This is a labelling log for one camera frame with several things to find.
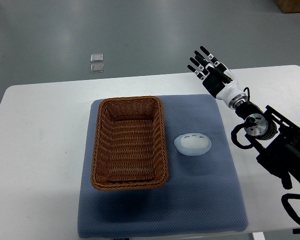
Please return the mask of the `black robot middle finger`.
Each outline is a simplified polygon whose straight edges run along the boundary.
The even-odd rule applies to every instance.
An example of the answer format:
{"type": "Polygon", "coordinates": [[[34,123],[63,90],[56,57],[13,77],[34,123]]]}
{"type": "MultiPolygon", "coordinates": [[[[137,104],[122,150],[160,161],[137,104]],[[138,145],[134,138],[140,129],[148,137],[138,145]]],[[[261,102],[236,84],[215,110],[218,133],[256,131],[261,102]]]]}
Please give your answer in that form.
{"type": "Polygon", "coordinates": [[[214,68],[215,66],[213,65],[213,63],[209,60],[209,58],[205,58],[201,53],[199,53],[197,50],[194,51],[195,54],[195,59],[201,64],[203,65],[205,68],[206,67],[212,67],[214,68]]]}

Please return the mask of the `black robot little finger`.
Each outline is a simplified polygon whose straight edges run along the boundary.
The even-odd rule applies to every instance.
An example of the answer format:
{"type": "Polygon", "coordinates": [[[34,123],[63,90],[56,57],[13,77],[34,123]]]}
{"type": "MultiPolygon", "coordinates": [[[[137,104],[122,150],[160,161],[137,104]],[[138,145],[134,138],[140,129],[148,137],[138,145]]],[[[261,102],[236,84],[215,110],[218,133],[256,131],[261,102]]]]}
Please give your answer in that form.
{"type": "Polygon", "coordinates": [[[201,81],[204,81],[206,79],[206,75],[202,71],[196,70],[193,66],[187,65],[187,68],[196,75],[197,78],[199,78],[201,81]]]}

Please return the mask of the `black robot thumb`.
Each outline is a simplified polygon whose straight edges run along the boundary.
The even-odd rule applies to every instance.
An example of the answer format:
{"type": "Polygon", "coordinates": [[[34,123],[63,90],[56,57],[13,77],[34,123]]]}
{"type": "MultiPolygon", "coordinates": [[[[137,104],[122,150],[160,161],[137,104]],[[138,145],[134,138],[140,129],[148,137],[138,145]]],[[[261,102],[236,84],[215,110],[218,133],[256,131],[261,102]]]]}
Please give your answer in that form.
{"type": "Polygon", "coordinates": [[[231,77],[227,76],[223,71],[216,67],[213,69],[213,75],[224,84],[230,84],[232,82],[231,77]]]}

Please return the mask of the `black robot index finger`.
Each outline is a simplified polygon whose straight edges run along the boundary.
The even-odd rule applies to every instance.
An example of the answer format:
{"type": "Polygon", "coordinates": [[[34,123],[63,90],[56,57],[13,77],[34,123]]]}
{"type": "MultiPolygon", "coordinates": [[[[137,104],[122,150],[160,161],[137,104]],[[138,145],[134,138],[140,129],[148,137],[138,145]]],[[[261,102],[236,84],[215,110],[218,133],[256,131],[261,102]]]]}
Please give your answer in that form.
{"type": "Polygon", "coordinates": [[[218,59],[210,53],[204,46],[200,46],[200,50],[209,58],[209,60],[213,63],[214,66],[218,66],[220,62],[218,59]]]}

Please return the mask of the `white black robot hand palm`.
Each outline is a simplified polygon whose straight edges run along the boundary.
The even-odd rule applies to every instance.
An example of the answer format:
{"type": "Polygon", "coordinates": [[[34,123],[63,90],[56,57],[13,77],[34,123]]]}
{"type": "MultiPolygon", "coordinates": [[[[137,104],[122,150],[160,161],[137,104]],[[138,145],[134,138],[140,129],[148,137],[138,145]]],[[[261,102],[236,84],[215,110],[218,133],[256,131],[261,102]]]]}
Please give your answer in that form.
{"type": "Polygon", "coordinates": [[[237,78],[223,63],[214,67],[207,66],[205,69],[207,69],[208,74],[202,85],[215,99],[222,100],[232,110],[235,110],[240,104],[247,101],[247,94],[238,87],[237,78]],[[213,75],[214,68],[221,70],[232,78],[232,82],[225,84],[219,81],[213,75]]]}

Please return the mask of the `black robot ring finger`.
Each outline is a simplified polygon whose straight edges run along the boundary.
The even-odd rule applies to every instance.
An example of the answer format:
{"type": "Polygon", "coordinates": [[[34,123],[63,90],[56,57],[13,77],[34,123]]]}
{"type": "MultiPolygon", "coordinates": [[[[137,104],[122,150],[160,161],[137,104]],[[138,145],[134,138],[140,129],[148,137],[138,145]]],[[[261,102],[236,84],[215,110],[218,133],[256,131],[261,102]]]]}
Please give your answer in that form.
{"type": "Polygon", "coordinates": [[[205,67],[202,64],[200,64],[196,59],[190,57],[189,60],[191,62],[191,66],[193,66],[196,70],[201,71],[204,74],[208,74],[208,70],[205,69],[205,67]]]}

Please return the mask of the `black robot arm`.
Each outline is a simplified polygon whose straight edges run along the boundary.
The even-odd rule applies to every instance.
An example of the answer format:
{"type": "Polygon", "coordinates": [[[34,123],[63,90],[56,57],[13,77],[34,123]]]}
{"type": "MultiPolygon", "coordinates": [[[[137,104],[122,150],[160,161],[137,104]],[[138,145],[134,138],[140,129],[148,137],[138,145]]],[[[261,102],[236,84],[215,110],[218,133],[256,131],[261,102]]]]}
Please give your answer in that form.
{"type": "MultiPolygon", "coordinates": [[[[267,105],[262,111],[250,100],[250,89],[240,89],[235,75],[205,47],[194,52],[188,69],[217,100],[243,119],[230,133],[231,141],[240,149],[256,149],[257,162],[271,175],[281,180],[284,189],[293,187],[291,178],[300,184],[300,127],[267,105]]],[[[300,200],[300,194],[286,193],[281,203],[287,214],[300,226],[300,217],[290,200],[300,200]]],[[[293,229],[300,234],[300,227],[293,229]]]]}

